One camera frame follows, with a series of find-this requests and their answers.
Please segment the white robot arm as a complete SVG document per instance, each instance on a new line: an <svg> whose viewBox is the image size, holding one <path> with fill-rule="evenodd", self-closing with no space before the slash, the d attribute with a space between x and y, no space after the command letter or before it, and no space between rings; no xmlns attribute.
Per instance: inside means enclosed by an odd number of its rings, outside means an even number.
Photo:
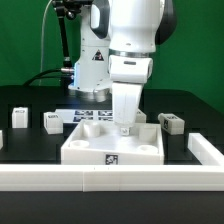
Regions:
<svg viewBox="0 0 224 224"><path fill-rule="evenodd" d="M70 93L112 98L113 121L130 132L156 47L174 32L173 0L91 0L81 7L81 52Z"/></svg>

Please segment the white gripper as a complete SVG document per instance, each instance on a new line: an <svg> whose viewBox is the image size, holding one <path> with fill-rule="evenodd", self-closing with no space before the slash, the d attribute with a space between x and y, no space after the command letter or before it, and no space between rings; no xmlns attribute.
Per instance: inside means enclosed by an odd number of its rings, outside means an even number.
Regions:
<svg viewBox="0 0 224 224"><path fill-rule="evenodd" d="M152 68L151 58L109 57L113 120L121 127L121 135L129 135L134 126L142 89Z"/></svg>

